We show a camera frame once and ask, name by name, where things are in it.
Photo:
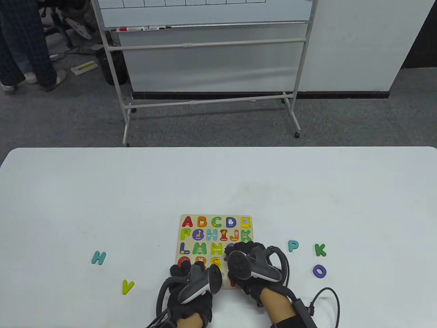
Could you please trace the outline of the person's right hand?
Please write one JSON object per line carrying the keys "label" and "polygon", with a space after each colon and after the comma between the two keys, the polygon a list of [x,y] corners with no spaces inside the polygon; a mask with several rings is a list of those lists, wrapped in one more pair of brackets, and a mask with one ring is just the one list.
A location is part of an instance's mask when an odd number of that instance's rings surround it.
{"label": "person's right hand", "polygon": [[225,248],[228,277],[243,292],[263,307],[260,299],[264,289],[286,296],[290,278],[288,260],[279,247],[265,247],[258,242],[237,242]]}

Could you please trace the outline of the person's left hand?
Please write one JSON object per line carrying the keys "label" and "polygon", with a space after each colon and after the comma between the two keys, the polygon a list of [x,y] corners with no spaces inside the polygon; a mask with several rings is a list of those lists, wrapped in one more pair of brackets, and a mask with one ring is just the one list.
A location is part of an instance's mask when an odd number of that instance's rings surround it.
{"label": "person's left hand", "polygon": [[214,264],[206,268],[203,261],[184,260],[169,269],[170,283],[166,306],[167,327],[207,327],[212,320],[213,295],[220,290],[220,269]]}

